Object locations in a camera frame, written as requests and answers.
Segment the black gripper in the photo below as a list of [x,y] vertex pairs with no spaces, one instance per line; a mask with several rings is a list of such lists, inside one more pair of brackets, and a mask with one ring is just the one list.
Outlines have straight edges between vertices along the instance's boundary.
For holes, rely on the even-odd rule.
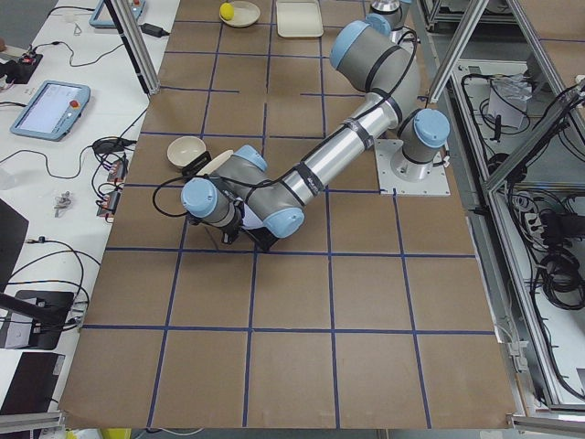
[[187,212],[186,219],[190,225],[205,224],[221,230],[222,242],[232,244],[238,237],[245,217],[243,203],[228,203],[225,207],[216,207],[206,217],[194,216]]

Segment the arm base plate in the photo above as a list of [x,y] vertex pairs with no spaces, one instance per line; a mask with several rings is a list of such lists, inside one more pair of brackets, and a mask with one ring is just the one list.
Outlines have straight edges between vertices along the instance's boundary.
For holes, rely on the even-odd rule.
[[375,158],[379,191],[404,197],[448,197],[451,195],[444,166],[435,162],[418,165],[403,155],[398,139],[377,140]]

